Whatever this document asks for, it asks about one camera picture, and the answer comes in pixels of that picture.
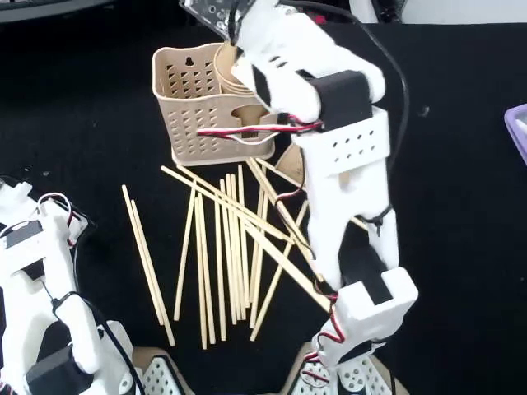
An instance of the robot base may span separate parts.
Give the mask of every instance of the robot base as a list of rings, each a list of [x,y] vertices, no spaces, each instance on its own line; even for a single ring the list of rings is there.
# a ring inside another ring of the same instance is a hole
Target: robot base
[[[320,363],[306,363],[304,356],[311,352],[311,344],[306,343],[299,351],[291,372],[287,377],[286,385],[280,395],[336,395],[361,394],[361,395],[391,395],[389,386],[389,371],[373,355],[362,357],[360,360],[351,360],[338,367],[340,384],[338,391],[332,393],[329,385],[321,387],[322,382],[310,376],[303,375],[302,371],[310,371],[319,376],[329,378],[328,371]],[[396,379],[398,395],[409,395],[409,392]]]

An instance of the wooden chopstick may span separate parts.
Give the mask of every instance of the wooden chopstick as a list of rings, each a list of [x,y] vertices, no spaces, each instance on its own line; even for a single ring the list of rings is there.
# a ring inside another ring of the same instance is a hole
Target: wooden chopstick
[[[226,340],[225,294],[223,288],[222,224],[220,205],[214,202],[214,229],[216,231],[217,300],[220,316],[220,338]]]
[[[244,172],[241,165],[238,165],[238,202],[245,206],[244,191]],[[249,263],[247,258],[247,235],[245,234],[245,220],[240,218],[240,240],[241,240],[241,270],[244,285],[245,308],[248,309],[249,303]]]
[[[203,195],[198,194],[199,200],[199,222],[201,226],[201,245],[203,257],[203,279],[205,285],[205,303],[207,304],[208,320],[208,340],[211,344],[216,344],[216,333],[214,329],[214,313],[212,311],[212,290],[211,277],[208,270],[208,248],[207,248],[207,230],[205,228],[205,209],[203,207]]]
[[[259,188],[258,192],[258,208],[256,210],[256,214],[261,218],[262,217],[262,205],[264,203],[265,199],[264,190],[262,187]],[[249,302],[253,303],[253,295],[254,295],[254,280],[256,278],[256,258],[258,255],[258,245],[256,243],[253,243],[253,254],[251,256],[251,264],[250,264],[250,283],[249,283]]]
[[[150,296],[152,298],[152,304],[154,305],[154,310],[156,311],[157,321],[159,322],[160,325],[163,325],[163,317],[161,315],[161,309],[160,309],[159,303],[157,302],[156,290],[152,282],[152,275],[148,267],[147,258],[142,248],[141,238],[139,237],[138,225],[135,220],[135,215],[133,214],[132,203],[130,202],[130,196],[128,195],[128,189],[126,188],[126,185],[122,185],[121,189],[123,191],[124,202],[126,203],[126,209],[128,211],[128,216],[130,217],[130,223],[132,224],[135,242],[138,246],[139,255],[141,257],[142,269],[145,272],[145,277],[147,279],[148,290],[150,291]]]
[[[220,190],[225,192],[225,180],[220,179]],[[222,206],[223,236],[225,240],[225,256],[227,263],[227,281],[229,284],[229,309],[231,310],[231,321],[236,325],[236,299],[234,295],[234,282],[232,279],[232,260],[231,260],[231,231],[229,228],[229,211]]]
[[[301,225],[302,220],[304,219],[305,212],[307,211],[308,202],[305,200],[302,204],[302,207],[300,209],[300,212],[298,213],[298,216],[296,217],[296,224],[298,226]],[[286,248],[283,250],[283,256],[288,257],[289,253],[291,252],[291,247],[293,243],[289,242],[286,245]],[[267,291],[267,294],[265,295],[265,298],[263,299],[262,307],[260,309],[260,312],[258,314],[258,318],[256,319],[256,324],[254,325],[253,332],[250,334],[250,340],[254,342],[256,337],[258,336],[258,332],[260,328],[262,327],[262,323],[264,322],[265,314],[267,313],[267,310],[269,308],[269,304],[271,303],[271,299],[274,296],[274,291],[277,289],[278,281],[280,280],[280,276],[282,275],[283,269],[280,265],[278,265],[277,270],[274,273],[273,280],[271,281],[271,286],[269,286],[269,289]]]
[[[268,211],[268,205],[269,200],[267,197],[263,196],[263,204],[262,204],[262,218],[267,218],[267,211]],[[254,328],[254,325],[256,324],[256,318],[258,314],[258,301],[260,296],[260,282],[262,278],[262,261],[264,258],[264,251],[262,250],[262,246],[258,244],[258,250],[256,254],[256,266],[254,274],[254,293],[253,293],[253,304],[251,305],[250,310],[250,321],[249,321],[249,328]]]
[[[196,190],[190,191],[189,208],[187,209],[187,220],[184,225],[183,246],[181,247],[180,272],[178,274],[178,283],[175,288],[174,320],[179,321],[181,313],[181,297],[183,294],[184,270],[187,264],[187,255],[189,253],[190,229],[192,228],[192,218],[194,213],[194,198]]]
[[[222,191],[213,187],[210,183],[200,178],[192,171],[184,168],[183,166],[178,166],[178,169],[184,172],[185,174],[187,174],[189,177],[192,177],[193,180],[186,179],[181,174],[174,172],[173,170],[167,168],[166,166],[161,167],[161,171],[163,171],[164,173],[167,173],[171,177],[177,179],[181,183],[186,184],[187,186],[191,188],[195,188],[196,191],[202,193],[204,197],[209,198],[215,202],[218,202],[222,206],[226,206],[227,208],[232,210],[235,216],[238,216],[238,217],[243,216],[247,221],[256,224],[258,227],[265,229],[265,231],[268,232],[273,237],[276,237],[277,239],[280,239],[280,240],[289,241],[290,239],[289,236],[285,235],[283,232],[281,232],[280,230],[278,230],[276,227],[269,224],[268,222],[262,221],[261,218],[259,218],[256,214],[254,214],[247,207],[243,207],[238,202],[234,201],[232,198],[222,193]],[[200,185],[194,185],[193,181],[197,181],[198,183],[205,185],[208,188],[208,190],[206,190],[204,187],[201,187]]]
[[[232,181],[231,181],[231,174],[226,174],[225,176],[225,183],[226,183],[226,192],[227,196],[229,198],[232,197]],[[242,295],[240,294],[240,287],[238,282],[238,260],[240,257],[238,256],[238,249],[236,247],[236,241],[238,240],[238,236],[236,235],[236,217],[234,216],[233,210],[229,212],[229,231],[231,232],[231,245],[229,246],[231,248],[231,262],[232,262],[232,286],[234,290],[234,296],[235,296],[235,307],[236,307],[236,319],[241,320],[241,307],[240,307],[240,298]]]
[[[145,257],[147,258],[148,269],[150,270],[150,274],[152,275],[152,283],[154,285],[154,290],[156,291],[157,303],[159,303],[159,308],[161,310],[161,316],[163,318],[163,325],[165,326],[166,337],[168,338],[168,342],[170,346],[174,347],[175,346],[174,333],[172,332],[170,320],[168,318],[168,314],[166,313],[165,302],[163,301],[163,297],[161,296],[161,290],[159,288],[159,283],[157,282],[156,272],[154,271],[154,265],[152,263],[152,257],[150,256],[150,251],[148,250],[147,240],[145,239],[145,235],[142,230],[141,218],[139,217],[138,208],[136,207],[134,200],[131,201],[131,204],[132,204],[133,216],[138,225],[139,238],[141,240],[141,244],[142,244],[143,251],[145,253]]]
[[[315,292],[313,289],[313,283],[298,269],[298,267],[284,257],[277,247],[271,243],[265,235],[259,232],[253,224],[248,222],[245,229],[247,230],[247,233],[271,256],[271,258],[282,266],[283,270],[285,270],[286,273],[289,274],[309,296],[311,296],[311,298],[313,298],[326,312],[329,312],[329,300]]]
[[[199,213],[199,199],[196,197],[194,199],[194,226],[196,229],[196,254],[198,257],[199,327],[201,329],[201,347],[207,350],[207,317],[205,313],[205,290],[203,285],[203,246],[201,244]]]

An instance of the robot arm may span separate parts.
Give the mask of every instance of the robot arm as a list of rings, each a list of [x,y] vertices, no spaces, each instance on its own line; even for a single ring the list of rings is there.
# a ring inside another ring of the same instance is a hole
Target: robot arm
[[[226,39],[228,16],[236,9],[230,5],[182,2]],[[337,46],[294,7],[249,1],[234,19],[239,57],[232,74],[269,111],[295,115],[304,123],[324,122],[323,132],[293,141],[305,155],[308,231],[315,253],[310,265],[338,292],[331,319],[312,342],[331,371],[383,344],[417,298],[417,288],[399,267],[397,225],[389,204],[388,115],[371,105],[384,96],[385,79],[379,68]],[[353,257],[338,259],[352,216],[365,220],[369,239],[366,270],[359,273]]]

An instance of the black wire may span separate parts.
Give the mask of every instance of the black wire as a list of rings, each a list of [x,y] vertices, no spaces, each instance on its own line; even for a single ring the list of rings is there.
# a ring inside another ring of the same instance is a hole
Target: black wire
[[[227,20],[227,30],[229,33],[229,40],[231,45],[236,45],[238,38],[236,37],[236,11],[240,6],[240,0],[232,0],[231,9],[229,10],[229,19]]]
[[[46,292],[48,293],[49,297],[51,297],[51,294],[49,293],[46,285],[43,282],[42,284],[44,285],[44,288],[46,289]],[[76,295],[79,298],[81,298],[84,301],[84,303],[86,303],[86,305],[90,308],[96,321],[98,321],[100,325],[102,325],[102,327],[105,329],[106,334],[108,334],[108,337],[114,343],[115,348],[117,349],[117,351],[123,358],[124,363],[130,370],[130,374],[132,375],[133,382],[139,388],[139,392],[141,393],[141,395],[146,395],[145,389],[142,387],[141,379],[139,378],[138,372],[133,367],[132,361],[130,360],[130,358],[128,358],[128,355],[126,354],[126,351],[124,350],[123,346],[121,346],[121,343],[119,343],[119,340],[117,340],[117,337],[114,335],[114,333],[110,329],[110,326],[106,322],[105,316],[101,313],[101,311],[93,303],[91,303],[88,299],[83,298],[78,292],[75,292],[75,291],[68,292],[60,300],[51,299],[51,304],[53,306],[53,313],[55,317],[57,317],[57,319],[60,320],[57,314],[55,314],[56,310],[60,307],[62,303],[64,303],[70,296],[73,296],[73,295]]]
[[[389,385],[392,388],[392,395],[397,395],[397,383],[395,382],[395,376],[392,371],[389,372]]]
[[[401,81],[401,88],[403,91],[403,114],[401,116],[401,122],[399,124],[399,129],[397,132],[397,136],[396,136],[397,139],[394,144],[394,149],[392,150],[391,156],[389,158],[388,170],[389,172],[391,172],[394,168],[395,161],[397,160],[399,151],[403,143],[403,139],[406,135],[406,129],[408,126],[408,118],[410,115],[410,92],[408,89],[408,83],[406,81],[406,77],[404,76],[403,70],[401,69],[401,67],[395,60],[395,58],[392,56],[392,54],[379,41],[379,39],[377,39],[377,37],[371,32],[371,30],[365,24],[359,21],[358,18],[354,16],[350,11],[344,10],[343,8],[339,8],[335,6],[330,6],[328,4],[322,4],[319,2],[303,1],[303,0],[302,1],[281,0],[279,3],[284,6],[311,8],[314,10],[330,12],[333,14],[344,16],[345,18],[347,18],[354,24],[358,25],[362,29],[362,31],[364,31],[364,33],[367,34],[367,36],[370,38],[373,44],[375,44],[375,46],[383,53],[383,55],[391,63],[395,72],[397,72],[399,79]]]

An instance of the red wire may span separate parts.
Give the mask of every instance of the red wire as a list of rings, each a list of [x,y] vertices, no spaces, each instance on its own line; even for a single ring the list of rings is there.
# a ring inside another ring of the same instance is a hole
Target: red wire
[[[324,383],[329,383],[329,380],[326,379],[325,377],[320,376],[317,373],[310,372],[309,370],[302,370],[300,374],[305,374],[305,375],[311,376],[314,379],[320,380]]]

